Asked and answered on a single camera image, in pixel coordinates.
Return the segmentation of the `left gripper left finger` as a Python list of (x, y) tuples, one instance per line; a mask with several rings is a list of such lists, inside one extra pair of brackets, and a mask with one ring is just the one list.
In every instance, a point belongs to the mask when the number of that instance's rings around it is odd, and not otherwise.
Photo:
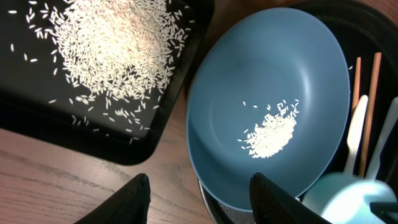
[(140, 173), (75, 224), (147, 223), (149, 205), (149, 177)]

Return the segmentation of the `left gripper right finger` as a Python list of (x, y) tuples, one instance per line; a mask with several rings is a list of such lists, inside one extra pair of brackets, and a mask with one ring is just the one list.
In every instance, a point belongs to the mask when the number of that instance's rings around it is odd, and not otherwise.
[(260, 172), (250, 179), (249, 195), (257, 224), (329, 224)]

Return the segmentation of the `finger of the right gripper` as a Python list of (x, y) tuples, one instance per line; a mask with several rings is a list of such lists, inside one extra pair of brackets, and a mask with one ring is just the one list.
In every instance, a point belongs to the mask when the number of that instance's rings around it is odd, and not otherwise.
[(371, 212), (386, 224), (397, 224), (397, 202), (371, 202)]

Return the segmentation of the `light blue small bowl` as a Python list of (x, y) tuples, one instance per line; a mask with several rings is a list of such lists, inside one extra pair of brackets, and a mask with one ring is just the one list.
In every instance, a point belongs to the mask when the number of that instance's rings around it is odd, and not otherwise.
[(318, 179), (302, 200), (307, 208), (330, 223), (382, 223), (370, 209), (372, 202), (397, 202), (397, 198), (380, 180), (339, 172)]

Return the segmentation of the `white plastic spoon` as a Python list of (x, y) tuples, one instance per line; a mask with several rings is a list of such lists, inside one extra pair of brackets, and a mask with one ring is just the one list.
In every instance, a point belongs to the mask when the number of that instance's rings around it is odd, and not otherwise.
[(347, 146), (349, 149), (348, 158), (343, 173), (352, 175), (354, 171), (355, 160), (361, 142), (364, 119), (368, 105), (368, 96), (362, 95), (354, 109), (347, 135)]

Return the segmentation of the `dark blue bowl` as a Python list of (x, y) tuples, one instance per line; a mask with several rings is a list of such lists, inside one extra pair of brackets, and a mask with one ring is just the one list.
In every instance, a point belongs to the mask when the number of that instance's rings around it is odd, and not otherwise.
[[(279, 103), (295, 121), (292, 137), (262, 158), (247, 139)], [(334, 157), (350, 108), (346, 59), (324, 23), (287, 7), (254, 13), (217, 41), (192, 83), (186, 135), (195, 173), (213, 198), (244, 212), (256, 172), (298, 197)]]

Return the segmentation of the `light blue plastic knife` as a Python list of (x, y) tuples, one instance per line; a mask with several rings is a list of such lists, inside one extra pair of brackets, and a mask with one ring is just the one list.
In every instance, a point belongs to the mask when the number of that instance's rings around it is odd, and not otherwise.
[(397, 97), (395, 97), (391, 102), (386, 118), (384, 120), (384, 124), (381, 133), (379, 135), (376, 147), (374, 149), (373, 156), (370, 160), (365, 179), (374, 180), (377, 176), (381, 163), (381, 152), (384, 149), (388, 137), (397, 122), (397, 116), (398, 116), (397, 105), (398, 105), (398, 99)]

